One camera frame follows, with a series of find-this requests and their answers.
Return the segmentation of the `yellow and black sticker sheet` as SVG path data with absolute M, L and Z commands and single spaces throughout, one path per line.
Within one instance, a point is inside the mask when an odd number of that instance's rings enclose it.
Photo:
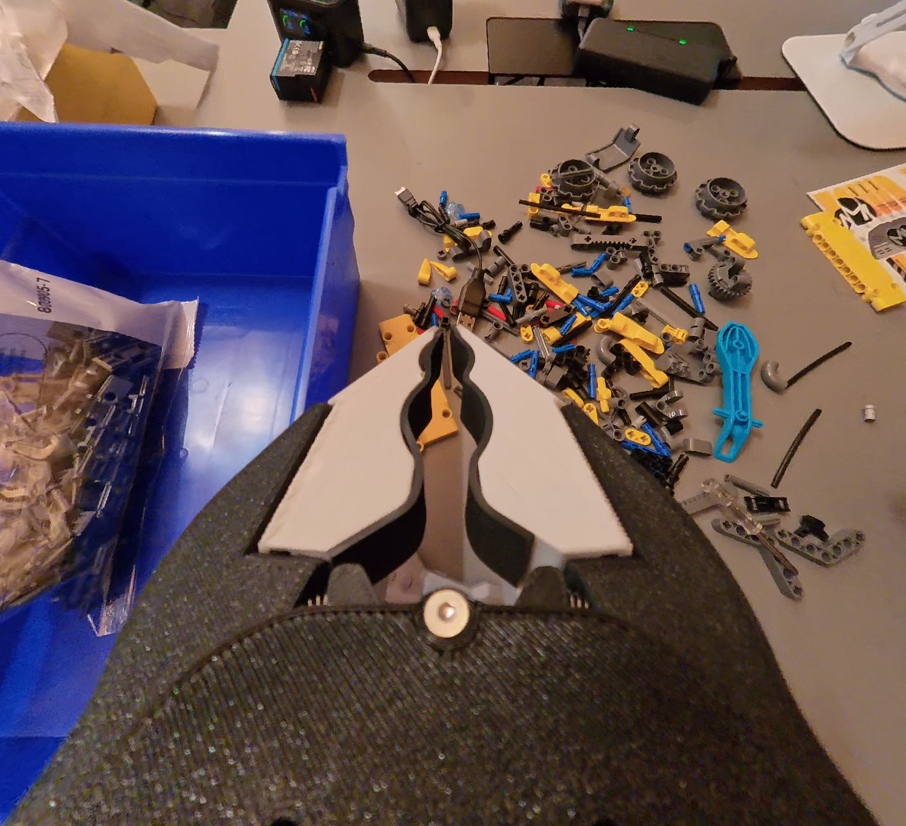
M 905 279 L 905 164 L 808 193 L 898 278 Z

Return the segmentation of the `pile of small toy parts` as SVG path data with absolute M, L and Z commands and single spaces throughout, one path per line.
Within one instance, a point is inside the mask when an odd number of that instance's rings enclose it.
M 708 319 L 690 266 L 662 260 L 662 217 L 635 209 L 611 171 L 595 168 L 592 202 L 558 205 L 552 169 L 518 204 L 531 229 L 569 239 L 572 250 L 588 253 L 584 261 L 519 261 L 505 245 L 521 220 L 496 230 L 446 192 L 430 202 L 399 188 L 407 215 L 443 243 L 436 260 L 422 261 L 420 286 L 438 278 L 456 284 L 455 263 L 478 261 L 460 293 L 433 288 L 402 315 L 422 333 L 445 317 L 451 326 L 477 324 L 487 343 L 577 405 L 672 489 L 692 455 L 716 459 L 722 420 L 713 411 L 723 392 L 716 343 L 727 324 Z

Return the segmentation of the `crumpled clear plastic wrap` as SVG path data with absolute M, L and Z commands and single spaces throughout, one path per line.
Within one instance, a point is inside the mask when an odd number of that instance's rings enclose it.
M 215 42 L 127 0 L 1 0 L 1 22 L 2 122 L 59 121 L 46 79 L 66 43 L 132 58 L 161 123 L 195 112 L 218 64 Z

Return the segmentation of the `blue plastic storage bin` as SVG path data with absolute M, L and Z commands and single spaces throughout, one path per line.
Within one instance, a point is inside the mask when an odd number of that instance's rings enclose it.
M 358 296 L 338 135 L 2 125 L 2 259 L 142 303 L 198 299 L 155 404 L 112 586 L 346 383 Z

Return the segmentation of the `grey toy panel piece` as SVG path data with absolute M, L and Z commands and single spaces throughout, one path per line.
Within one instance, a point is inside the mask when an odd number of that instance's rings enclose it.
M 624 127 L 618 130 L 613 140 L 604 146 L 585 153 L 585 160 L 601 173 L 612 171 L 627 163 L 637 152 L 640 141 L 640 128 Z

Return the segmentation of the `dark grey toy gear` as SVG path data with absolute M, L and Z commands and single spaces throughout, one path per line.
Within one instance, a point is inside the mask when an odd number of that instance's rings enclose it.
M 716 263 L 708 271 L 708 294 L 721 302 L 729 302 L 742 298 L 752 288 L 752 277 L 747 272 L 745 265 L 730 255 Z

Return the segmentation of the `yellow curved toy panel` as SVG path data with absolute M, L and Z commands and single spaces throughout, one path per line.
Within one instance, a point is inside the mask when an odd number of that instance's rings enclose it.
M 377 355 L 377 362 L 380 364 L 402 350 L 403 347 L 411 344 L 422 334 L 422 331 L 417 327 L 411 315 L 403 314 L 380 322 L 379 334 L 383 342 L 383 348 Z M 435 382 L 431 390 L 431 408 L 432 417 L 417 438 L 421 451 L 459 432 L 459 426 L 447 400 L 447 392 L 440 380 Z

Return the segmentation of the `white book stand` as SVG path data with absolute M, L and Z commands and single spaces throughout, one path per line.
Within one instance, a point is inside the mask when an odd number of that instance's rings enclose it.
M 787 39 L 782 54 L 837 133 L 865 149 L 905 146 L 905 0 L 847 33 Z

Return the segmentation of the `black battery charger with display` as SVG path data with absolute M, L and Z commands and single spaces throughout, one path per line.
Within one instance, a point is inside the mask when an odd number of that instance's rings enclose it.
M 323 42 L 335 67 L 346 68 L 363 50 L 358 0 L 267 0 L 281 39 Z

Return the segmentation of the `grey angled toy beam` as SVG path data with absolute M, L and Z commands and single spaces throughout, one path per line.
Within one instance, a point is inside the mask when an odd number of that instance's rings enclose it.
M 750 530 L 741 523 L 723 518 L 714 519 L 711 527 L 715 532 L 753 548 L 784 596 L 792 600 L 803 598 L 804 591 L 798 571 L 780 550 L 779 543 L 770 532 L 758 526 Z
M 854 557 L 865 542 L 865 534 L 857 530 L 839 530 L 825 539 L 800 527 L 796 531 L 777 529 L 774 536 L 785 550 L 824 568 Z

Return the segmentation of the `black flexible toy rod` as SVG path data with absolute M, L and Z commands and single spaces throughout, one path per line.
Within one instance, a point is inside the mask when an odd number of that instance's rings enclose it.
M 810 434 L 811 430 L 814 428 L 814 425 L 816 424 L 818 419 L 821 417 L 821 415 L 822 415 L 821 408 L 816 408 L 815 410 L 813 410 L 809 414 L 809 417 L 806 419 L 806 421 L 801 426 L 799 431 L 797 432 L 796 436 L 791 441 L 789 447 L 787 447 L 787 450 L 785 451 L 782 459 L 780 460 L 780 463 L 777 466 L 776 471 L 771 480 L 771 488 L 773 490 L 776 490 L 780 486 L 783 478 L 786 475 L 786 472 L 787 472 L 790 464 L 794 460 L 801 445 L 805 441 L 806 437 Z
M 835 346 L 831 350 L 825 352 L 815 360 L 811 361 L 809 364 L 805 365 L 802 369 L 798 370 L 794 375 L 787 379 L 785 385 L 785 390 L 793 386 L 794 384 L 801 381 L 808 374 L 812 373 L 817 368 L 821 367 L 823 364 L 827 363 L 829 360 L 833 359 L 836 356 L 840 356 L 844 351 L 850 348 L 853 345 L 852 341 L 845 341 L 844 343 Z

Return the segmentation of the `yellow cardboard box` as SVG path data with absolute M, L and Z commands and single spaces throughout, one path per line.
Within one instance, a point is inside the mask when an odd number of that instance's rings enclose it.
M 134 60 L 64 44 L 46 79 L 59 121 L 150 126 L 158 103 Z

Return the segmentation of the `turquoise brick separator tool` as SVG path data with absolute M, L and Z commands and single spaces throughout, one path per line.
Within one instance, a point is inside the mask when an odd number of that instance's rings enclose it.
M 753 417 L 751 400 L 752 371 L 759 355 L 759 345 L 747 326 L 729 322 L 719 330 L 716 355 L 723 392 L 722 406 L 715 408 L 713 413 L 722 420 L 722 426 L 713 456 L 721 462 L 732 463 L 752 429 L 763 426 Z

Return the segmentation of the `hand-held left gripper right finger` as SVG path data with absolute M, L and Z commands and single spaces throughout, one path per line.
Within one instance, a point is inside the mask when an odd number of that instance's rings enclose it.
M 628 557 L 632 543 L 580 429 L 600 431 L 468 329 L 455 328 L 460 417 L 475 442 L 466 529 L 475 555 L 518 587 L 536 568 Z

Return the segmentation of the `yellow flat toy panel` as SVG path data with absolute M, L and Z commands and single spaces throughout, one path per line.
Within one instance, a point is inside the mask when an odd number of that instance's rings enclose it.
M 874 311 L 887 311 L 904 304 L 904 284 L 882 261 L 875 259 L 832 212 L 808 215 L 800 220 L 800 225 L 853 291 Z

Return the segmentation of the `dark grey toy wheel hub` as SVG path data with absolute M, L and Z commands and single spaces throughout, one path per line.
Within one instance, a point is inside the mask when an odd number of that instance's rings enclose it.
M 695 206 L 709 220 L 735 219 L 745 212 L 747 202 L 745 188 L 731 178 L 711 178 L 696 188 Z
M 629 162 L 629 184 L 641 194 L 661 196 L 676 183 L 678 172 L 673 161 L 660 152 L 635 155 Z
M 569 159 L 556 165 L 549 173 L 556 204 L 592 202 L 599 183 L 596 172 L 593 164 L 581 159 Z

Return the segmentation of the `clear bag of toy parts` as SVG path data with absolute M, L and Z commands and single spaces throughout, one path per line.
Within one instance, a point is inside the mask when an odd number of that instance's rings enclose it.
M 144 304 L 1 263 L 2 622 L 40 598 L 94 612 L 121 591 L 157 465 L 166 381 L 198 299 Z

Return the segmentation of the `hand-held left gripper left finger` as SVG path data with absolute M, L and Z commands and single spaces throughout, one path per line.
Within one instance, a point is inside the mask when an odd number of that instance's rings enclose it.
M 433 329 L 330 399 L 259 552 L 356 563 L 372 581 L 416 553 L 427 517 L 417 437 L 432 417 L 443 348 Z

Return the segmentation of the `black power box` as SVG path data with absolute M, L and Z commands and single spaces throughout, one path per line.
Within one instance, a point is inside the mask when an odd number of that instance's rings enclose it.
M 741 80 L 723 30 L 707 21 L 596 18 L 583 33 L 572 72 L 691 105 Z

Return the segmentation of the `small yellow toy piece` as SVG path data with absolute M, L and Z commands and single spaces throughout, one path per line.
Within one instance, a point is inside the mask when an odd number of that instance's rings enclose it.
M 755 240 L 744 232 L 736 231 L 726 220 L 717 220 L 707 234 L 709 238 L 721 239 L 722 246 L 744 259 L 753 260 L 759 256 Z

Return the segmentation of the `black flat pad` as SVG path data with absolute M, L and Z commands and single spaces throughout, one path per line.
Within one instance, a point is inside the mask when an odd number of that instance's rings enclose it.
M 580 34 L 550 17 L 490 17 L 487 64 L 492 76 L 572 76 Z

